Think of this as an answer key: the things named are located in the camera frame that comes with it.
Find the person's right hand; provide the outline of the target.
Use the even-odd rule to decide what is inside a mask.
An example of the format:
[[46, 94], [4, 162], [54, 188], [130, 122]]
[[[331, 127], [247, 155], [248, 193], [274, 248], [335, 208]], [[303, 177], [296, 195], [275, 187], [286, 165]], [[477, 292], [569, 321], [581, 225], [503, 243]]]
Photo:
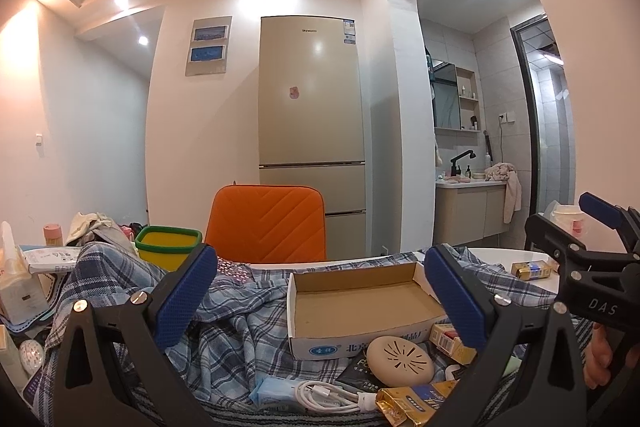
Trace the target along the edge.
[[608, 332], [603, 325], [594, 323], [591, 339], [585, 350], [584, 380], [589, 389], [608, 384], [612, 360], [613, 350], [608, 342]]

